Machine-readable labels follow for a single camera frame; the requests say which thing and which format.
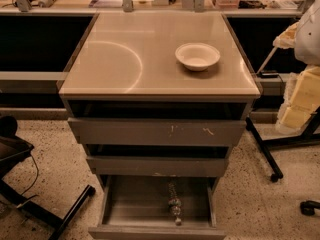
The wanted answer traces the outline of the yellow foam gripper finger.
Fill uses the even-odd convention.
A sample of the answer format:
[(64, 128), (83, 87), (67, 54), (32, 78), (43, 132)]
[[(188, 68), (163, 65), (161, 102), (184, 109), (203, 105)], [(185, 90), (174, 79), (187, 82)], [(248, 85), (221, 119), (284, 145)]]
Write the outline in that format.
[(320, 106), (320, 67), (307, 66), (300, 74), (290, 73), (284, 102), (277, 115), (276, 130), (282, 134), (299, 131)]

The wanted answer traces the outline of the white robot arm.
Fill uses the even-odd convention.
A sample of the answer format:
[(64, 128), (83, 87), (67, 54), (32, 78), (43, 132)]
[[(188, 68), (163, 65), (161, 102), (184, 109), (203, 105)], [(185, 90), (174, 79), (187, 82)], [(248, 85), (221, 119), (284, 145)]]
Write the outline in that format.
[(320, 0), (315, 0), (297, 23), (277, 36), (273, 46), (293, 48), (295, 58), (306, 64), (301, 73), (289, 74), (277, 115), (276, 129), (292, 134), (320, 107)]

